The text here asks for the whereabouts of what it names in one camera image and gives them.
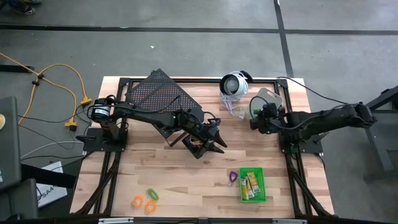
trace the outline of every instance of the perforated metal plate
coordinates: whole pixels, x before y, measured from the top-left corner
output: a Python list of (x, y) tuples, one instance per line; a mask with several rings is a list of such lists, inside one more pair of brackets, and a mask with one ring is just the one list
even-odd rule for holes
[(180, 99), (175, 100), (169, 107), (162, 110), (162, 112), (172, 112), (180, 109), (184, 110), (199, 108), (201, 106), (190, 96), (183, 91), (179, 85), (173, 81), (161, 69), (152, 71), (152, 73), (138, 85), (133, 87), (126, 93), (127, 100), (136, 105), (138, 108), (149, 111), (157, 111), (165, 108), (177, 96)]

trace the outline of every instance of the concrete floor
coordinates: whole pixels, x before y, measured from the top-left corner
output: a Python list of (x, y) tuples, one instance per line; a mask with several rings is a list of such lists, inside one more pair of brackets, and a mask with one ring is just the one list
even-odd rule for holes
[[(395, 0), (280, 0), (286, 29), (397, 30)], [(277, 28), (274, 4), (264, 1), (194, 0), (61, 0), (46, 1), (33, 16), (8, 8), (0, 22), (73, 26)], [(398, 36), (287, 35), (295, 77), (321, 94), (347, 102), (368, 102), (398, 85)], [(105, 75), (149, 75), (162, 68), (173, 76), (222, 76), (246, 70), (255, 77), (285, 75), (279, 34), (53, 32), (0, 30), (0, 51), (37, 67), (68, 63), (83, 75), (88, 94), (96, 98)], [(4, 58), (0, 63), (11, 64)], [(80, 82), (66, 68), (47, 76), (81, 98)], [(33, 75), (0, 73), (0, 96), (14, 95), (19, 114), (28, 102)], [(335, 103), (308, 94), (313, 111)], [(39, 86), (29, 116), (61, 120), (72, 113), (71, 96), (46, 83)], [(63, 123), (23, 122), (57, 141), (69, 141)], [(81, 123), (78, 134), (85, 125)], [(21, 153), (50, 141), (20, 129)], [(335, 213), (344, 218), (398, 222), (397, 180), (365, 184), (362, 176), (379, 163), (365, 132), (345, 128), (322, 140), (326, 175)], [(81, 144), (65, 150), (54, 146), (33, 156), (75, 156)], [(26, 161), (44, 166), (54, 159)]]

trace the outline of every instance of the green ring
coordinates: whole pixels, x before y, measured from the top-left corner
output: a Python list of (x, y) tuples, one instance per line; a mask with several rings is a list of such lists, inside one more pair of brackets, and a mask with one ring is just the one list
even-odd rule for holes
[(159, 200), (159, 196), (157, 195), (154, 189), (147, 189), (147, 194), (151, 197), (152, 200)]

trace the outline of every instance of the yellow plug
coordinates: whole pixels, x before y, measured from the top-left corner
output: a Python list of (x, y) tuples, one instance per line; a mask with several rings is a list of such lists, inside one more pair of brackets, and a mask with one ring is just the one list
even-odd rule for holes
[(83, 100), (80, 102), (82, 106), (89, 105), (93, 100), (90, 97), (85, 96)]
[(77, 123), (73, 120), (73, 118), (70, 118), (69, 121), (65, 123), (65, 127), (68, 127), (71, 131), (76, 131)]

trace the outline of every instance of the yellow glue stick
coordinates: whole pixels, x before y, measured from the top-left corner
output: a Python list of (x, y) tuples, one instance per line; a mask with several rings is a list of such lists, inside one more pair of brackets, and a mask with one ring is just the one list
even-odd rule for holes
[(254, 198), (254, 194), (253, 194), (253, 191), (251, 190), (249, 179), (247, 177), (245, 177), (244, 179), (246, 180), (246, 187), (248, 188), (249, 198)]
[(248, 178), (251, 184), (251, 188), (254, 194), (260, 193), (259, 185), (257, 184), (256, 176), (253, 172), (248, 172)]
[(246, 178), (242, 178), (242, 197), (245, 200), (249, 200), (249, 195), (248, 195), (248, 188), (246, 186)]

